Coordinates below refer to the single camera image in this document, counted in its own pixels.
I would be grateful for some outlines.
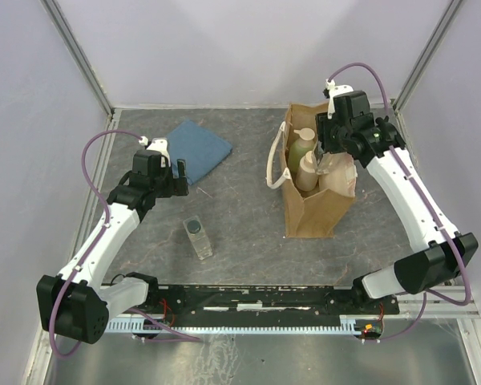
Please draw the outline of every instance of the blue towel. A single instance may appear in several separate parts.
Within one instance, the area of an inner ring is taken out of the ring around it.
[[[177,174],[176,160],[185,160],[189,184],[203,178],[232,152],[229,142],[191,120],[171,131],[168,141],[173,172]]]

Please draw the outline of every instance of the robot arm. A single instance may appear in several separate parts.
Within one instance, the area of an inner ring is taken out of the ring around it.
[[[59,274],[56,277],[45,275],[39,281],[38,304],[44,330],[48,330],[55,299],[74,270],[77,274],[64,294],[55,320],[56,334],[94,343],[102,336],[109,319],[147,300],[155,300],[157,279],[144,274],[127,274],[119,284],[106,289],[101,289],[101,285],[119,248],[153,208],[156,199],[188,195],[185,163],[178,160],[177,164],[179,176],[174,178],[166,139],[155,139],[134,155],[132,170],[107,198],[110,224],[85,262],[77,265],[105,226],[104,215],[80,251]]]
[[[360,300],[403,292],[417,294],[457,277],[458,263],[446,236],[454,242],[463,264],[467,265],[478,248],[474,235],[460,234],[445,217],[415,171],[397,129],[388,122],[388,117],[374,122],[366,93],[351,91],[349,86],[336,87],[334,83],[327,86],[330,89],[325,95],[329,94],[333,108],[316,117],[322,149],[332,153],[348,152],[360,161],[382,186],[404,224],[414,251],[392,266],[355,279],[354,288]],[[431,210],[441,218],[441,228]]]

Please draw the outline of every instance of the gray table surface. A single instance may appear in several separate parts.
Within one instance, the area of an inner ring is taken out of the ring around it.
[[[334,238],[285,238],[282,192],[265,184],[267,155],[284,114],[283,109],[123,111],[119,129],[153,138],[190,119],[229,141],[233,151],[191,186],[187,197],[156,202],[119,251],[106,280],[137,271],[163,283],[349,285],[409,255],[397,214],[360,165],[357,201]],[[137,149],[131,137],[116,136],[103,193],[130,169]],[[214,250],[204,261],[182,224],[194,215],[200,216]]]

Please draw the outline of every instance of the gray floor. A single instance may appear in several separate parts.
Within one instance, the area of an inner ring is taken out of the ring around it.
[[[186,119],[233,145],[232,154],[190,188],[160,199],[128,238],[107,273],[137,271],[164,283],[349,285],[410,253],[382,189],[358,166],[357,198],[333,239],[285,239],[283,198],[265,184],[269,147],[285,110],[123,111],[119,129],[166,136]],[[116,136],[102,191],[131,167],[138,144]],[[200,261],[182,220],[199,215],[214,256]]]
[[[393,334],[407,323],[386,324]],[[349,336],[201,337],[203,343],[143,345],[105,334],[71,359],[52,359],[45,385],[475,384],[455,320],[425,320],[400,338],[365,346]]]

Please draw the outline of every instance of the bottle cap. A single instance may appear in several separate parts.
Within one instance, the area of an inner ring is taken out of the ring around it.
[[[303,160],[307,166],[316,168],[317,162],[315,161],[315,156],[313,155],[312,151],[308,151],[305,156],[303,156]]]
[[[201,230],[201,223],[198,222],[196,219],[193,219],[192,221],[187,223],[187,230],[189,230],[191,234],[198,234]]]
[[[315,138],[315,132],[312,128],[302,128],[301,130],[294,130],[303,140],[313,140]]]

